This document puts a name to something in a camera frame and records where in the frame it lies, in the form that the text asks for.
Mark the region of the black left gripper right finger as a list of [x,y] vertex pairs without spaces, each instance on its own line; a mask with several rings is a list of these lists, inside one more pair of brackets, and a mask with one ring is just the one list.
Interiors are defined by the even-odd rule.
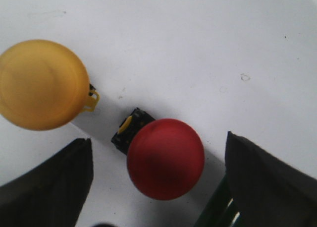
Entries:
[[317,181],[228,132],[226,176],[247,227],[315,227]]

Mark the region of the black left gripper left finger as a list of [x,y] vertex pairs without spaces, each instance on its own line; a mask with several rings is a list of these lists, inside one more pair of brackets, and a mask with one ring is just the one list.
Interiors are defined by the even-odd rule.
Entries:
[[90,139],[75,139],[51,158],[0,188],[2,227],[74,227],[88,196]]

